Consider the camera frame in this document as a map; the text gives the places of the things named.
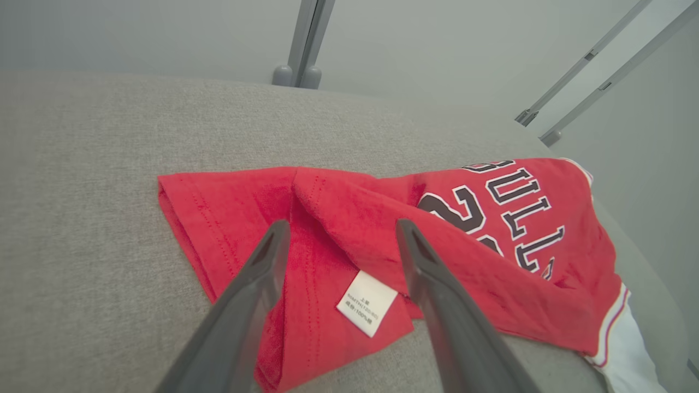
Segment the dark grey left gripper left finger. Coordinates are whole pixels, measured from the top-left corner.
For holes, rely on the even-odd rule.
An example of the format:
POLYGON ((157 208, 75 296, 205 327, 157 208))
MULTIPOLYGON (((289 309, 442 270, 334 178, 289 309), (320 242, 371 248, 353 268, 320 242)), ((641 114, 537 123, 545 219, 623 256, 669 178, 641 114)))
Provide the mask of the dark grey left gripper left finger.
POLYGON ((248 392, 265 319, 280 300, 290 226, 276 221, 215 301, 157 392, 248 392))

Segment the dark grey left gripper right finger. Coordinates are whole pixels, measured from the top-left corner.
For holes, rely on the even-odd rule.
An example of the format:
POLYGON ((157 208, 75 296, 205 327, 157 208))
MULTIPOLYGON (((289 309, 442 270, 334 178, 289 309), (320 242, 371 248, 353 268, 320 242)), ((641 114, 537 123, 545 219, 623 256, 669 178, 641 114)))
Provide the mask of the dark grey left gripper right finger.
POLYGON ((445 392, 538 392, 539 388, 409 219, 395 226, 410 299, 421 309, 445 392))

